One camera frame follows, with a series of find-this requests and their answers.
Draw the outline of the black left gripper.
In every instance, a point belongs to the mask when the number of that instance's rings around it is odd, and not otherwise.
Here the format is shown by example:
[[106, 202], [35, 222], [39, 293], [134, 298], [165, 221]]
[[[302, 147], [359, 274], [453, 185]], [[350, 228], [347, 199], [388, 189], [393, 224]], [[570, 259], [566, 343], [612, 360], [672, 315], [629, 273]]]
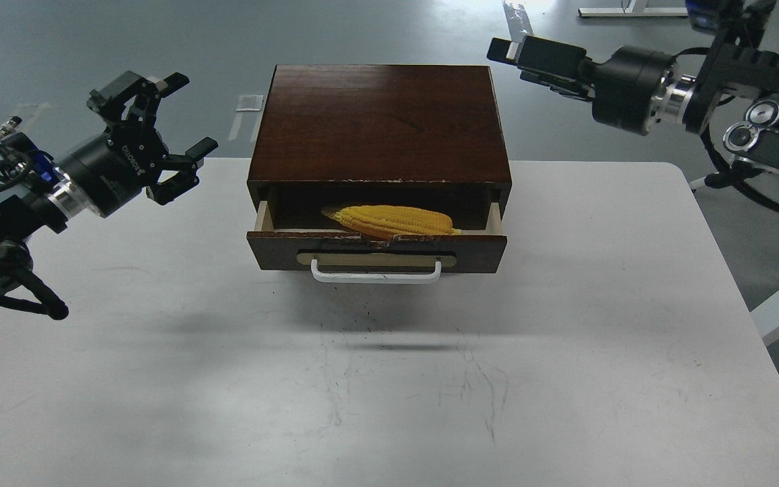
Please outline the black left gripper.
[[197, 186], [197, 172], [218, 142], [204, 137], [185, 154], [167, 154], [154, 130], [161, 99], [190, 82], [182, 73], [153, 81], [126, 71], [90, 91], [87, 107], [109, 128], [57, 158], [60, 179], [47, 197], [53, 207], [66, 219], [83, 210], [107, 218], [145, 186], [146, 196], [160, 206]]

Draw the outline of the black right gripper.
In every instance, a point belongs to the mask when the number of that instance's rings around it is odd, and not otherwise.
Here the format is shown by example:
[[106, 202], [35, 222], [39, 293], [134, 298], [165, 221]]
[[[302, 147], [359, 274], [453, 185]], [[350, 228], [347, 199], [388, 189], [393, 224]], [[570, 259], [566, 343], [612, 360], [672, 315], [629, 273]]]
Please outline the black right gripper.
[[486, 58], [518, 68], [521, 80], [592, 103], [594, 121], [635, 135], [650, 131], [656, 98], [675, 66], [672, 55], [633, 46], [620, 47], [608, 61], [594, 64], [583, 47], [533, 36], [492, 38]]

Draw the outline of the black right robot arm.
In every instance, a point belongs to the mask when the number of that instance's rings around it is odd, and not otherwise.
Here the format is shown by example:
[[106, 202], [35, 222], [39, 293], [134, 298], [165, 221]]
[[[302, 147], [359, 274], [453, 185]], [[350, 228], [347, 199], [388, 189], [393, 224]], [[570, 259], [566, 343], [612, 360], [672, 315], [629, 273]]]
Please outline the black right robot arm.
[[699, 136], [715, 170], [692, 188], [731, 187], [760, 206], [779, 213], [779, 203], [755, 190], [749, 179], [779, 173], [779, 53], [763, 51], [773, 1], [688, 1], [692, 27], [713, 37], [696, 75], [679, 71], [679, 55], [648, 47], [624, 46], [597, 64], [586, 49], [524, 34], [494, 38], [488, 59], [520, 71], [522, 80], [590, 103], [592, 117], [646, 135], [670, 121]]

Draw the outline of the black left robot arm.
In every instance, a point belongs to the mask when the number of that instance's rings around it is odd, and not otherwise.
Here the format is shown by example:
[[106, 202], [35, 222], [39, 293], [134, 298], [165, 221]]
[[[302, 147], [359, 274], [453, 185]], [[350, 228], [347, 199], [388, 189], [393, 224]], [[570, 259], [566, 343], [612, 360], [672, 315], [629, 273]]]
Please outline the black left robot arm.
[[65, 302], [34, 274], [28, 238], [56, 233], [83, 210], [107, 218], [141, 192], [169, 204], [198, 183], [204, 158], [218, 147], [206, 137], [173, 154], [156, 129], [162, 99], [188, 85], [185, 74], [164, 79], [127, 71], [90, 92], [87, 107], [105, 129], [56, 158], [20, 130], [14, 115], [0, 126], [0, 307], [68, 316]]

